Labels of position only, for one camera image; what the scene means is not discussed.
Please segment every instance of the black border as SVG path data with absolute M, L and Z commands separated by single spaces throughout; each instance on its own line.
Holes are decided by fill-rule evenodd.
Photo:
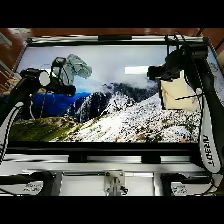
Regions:
M 80 45 L 167 45 L 166 41 L 138 41 L 138 40 L 95 40 L 95 41 L 47 41 L 38 43 L 32 38 L 27 44 L 18 60 L 15 71 L 28 47 L 47 46 L 80 46 Z M 170 46 L 184 44 L 183 41 L 170 40 Z M 198 143 L 113 143 L 113 142 L 19 142 L 8 143 L 8 154 L 22 153 L 31 155 L 60 155 L 70 153 L 87 153 L 88 155 L 158 155 L 158 156 L 192 156 L 199 150 Z

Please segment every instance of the metal bracket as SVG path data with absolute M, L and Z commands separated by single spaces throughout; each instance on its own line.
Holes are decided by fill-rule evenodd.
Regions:
M 126 195 L 125 173 L 123 170 L 109 170 L 105 172 L 104 190 L 107 196 Z

